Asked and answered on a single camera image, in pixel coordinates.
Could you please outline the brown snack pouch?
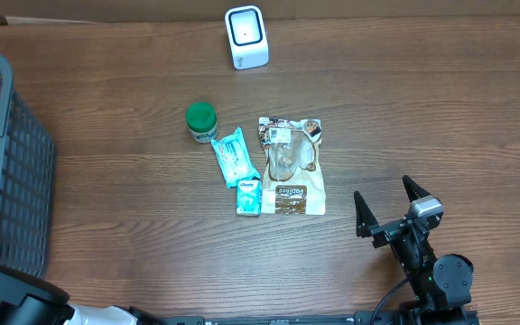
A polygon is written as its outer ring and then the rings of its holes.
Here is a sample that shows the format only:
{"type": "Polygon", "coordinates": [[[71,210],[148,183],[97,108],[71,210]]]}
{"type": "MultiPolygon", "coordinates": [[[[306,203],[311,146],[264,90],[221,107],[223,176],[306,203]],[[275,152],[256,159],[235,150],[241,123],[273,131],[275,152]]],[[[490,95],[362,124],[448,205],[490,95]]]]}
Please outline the brown snack pouch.
{"type": "Polygon", "coordinates": [[[266,159],[262,212],[323,215],[326,192],[319,159],[321,121],[261,117],[258,137],[266,159]]]}

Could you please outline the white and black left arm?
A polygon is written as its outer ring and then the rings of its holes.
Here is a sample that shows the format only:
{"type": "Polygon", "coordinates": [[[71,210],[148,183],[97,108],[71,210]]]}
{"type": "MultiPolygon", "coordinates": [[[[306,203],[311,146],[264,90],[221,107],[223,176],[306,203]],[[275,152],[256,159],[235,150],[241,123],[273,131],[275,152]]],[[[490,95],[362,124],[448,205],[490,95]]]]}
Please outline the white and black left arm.
{"type": "Polygon", "coordinates": [[[139,309],[70,303],[59,287],[0,265],[0,324],[138,325],[162,321],[139,309]]]}

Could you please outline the teal Kleenex tissue pack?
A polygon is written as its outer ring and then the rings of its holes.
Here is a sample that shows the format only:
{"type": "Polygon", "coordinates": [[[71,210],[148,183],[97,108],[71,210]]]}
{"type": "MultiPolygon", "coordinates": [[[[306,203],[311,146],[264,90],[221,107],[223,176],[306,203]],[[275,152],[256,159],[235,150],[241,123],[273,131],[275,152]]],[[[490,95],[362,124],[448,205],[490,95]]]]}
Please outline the teal Kleenex tissue pack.
{"type": "Polygon", "coordinates": [[[239,181],[236,204],[236,213],[239,216],[259,216],[262,208],[262,183],[258,179],[239,181]]]}

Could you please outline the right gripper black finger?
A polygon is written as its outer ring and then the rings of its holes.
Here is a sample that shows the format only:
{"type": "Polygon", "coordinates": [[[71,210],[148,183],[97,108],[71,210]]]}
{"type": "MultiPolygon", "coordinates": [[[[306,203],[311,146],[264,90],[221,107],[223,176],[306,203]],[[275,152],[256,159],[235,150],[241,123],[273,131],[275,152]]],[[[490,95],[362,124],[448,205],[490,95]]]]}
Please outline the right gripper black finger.
{"type": "Polygon", "coordinates": [[[371,230],[378,226],[376,217],[370,210],[359,191],[354,192],[356,208],[356,234],[358,237],[371,237],[371,230]]]}
{"type": "Polygon", "coordinates": [[[410,176],[402,178],[404,189],[410,202],[431,196],[431,193],[418,185],[410,176]]]}

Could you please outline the teal wet wipes pack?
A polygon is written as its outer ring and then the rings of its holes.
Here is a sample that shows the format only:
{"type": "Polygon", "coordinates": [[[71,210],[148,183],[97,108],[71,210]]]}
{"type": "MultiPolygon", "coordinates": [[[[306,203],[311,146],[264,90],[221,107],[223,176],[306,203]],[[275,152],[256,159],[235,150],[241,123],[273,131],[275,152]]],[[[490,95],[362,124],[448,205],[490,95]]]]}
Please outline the teal wet wipes pack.
{"type": "Polygon", "coordinates": [[[228,189],[235,188],[239,181],[249,181],[260,177],[252,163],[240,127],[233,134],[220,140],[212,139],[211,146],[228,189]]]}

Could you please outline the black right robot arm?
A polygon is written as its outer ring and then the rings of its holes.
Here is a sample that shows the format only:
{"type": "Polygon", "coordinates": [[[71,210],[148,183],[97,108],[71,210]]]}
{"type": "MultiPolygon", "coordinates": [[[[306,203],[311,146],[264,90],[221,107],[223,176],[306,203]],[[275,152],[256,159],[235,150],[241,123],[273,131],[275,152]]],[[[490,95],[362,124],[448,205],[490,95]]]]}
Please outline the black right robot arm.
{"type": "Polygon", "coordinates": [[[438,257],[429,243],[430,231],[443,217],[441,201],[411,177],[402,178],[410,206],[405,215],[381,225],[356,191],[356,235],[372,239],[375,248],[390,246],[405,278],[389,291],[373,311],[354,313],[356,324],[478,324],[467,311],[471,302],[474,265],[467,257],[438,257]]]}

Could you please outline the green lid jar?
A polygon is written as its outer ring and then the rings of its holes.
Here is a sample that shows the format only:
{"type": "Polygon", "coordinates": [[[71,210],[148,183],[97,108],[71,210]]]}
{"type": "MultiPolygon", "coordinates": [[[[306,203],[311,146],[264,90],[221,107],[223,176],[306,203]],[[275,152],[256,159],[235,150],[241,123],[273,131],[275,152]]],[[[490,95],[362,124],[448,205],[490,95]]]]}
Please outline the green lid jar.
{"type": "Polygon", "coordinates": [[[192,138],[200,144],[209,144],[218,135],[218,118],[214,107],[207,102],[189,106],[185,115],[192,138]]]}

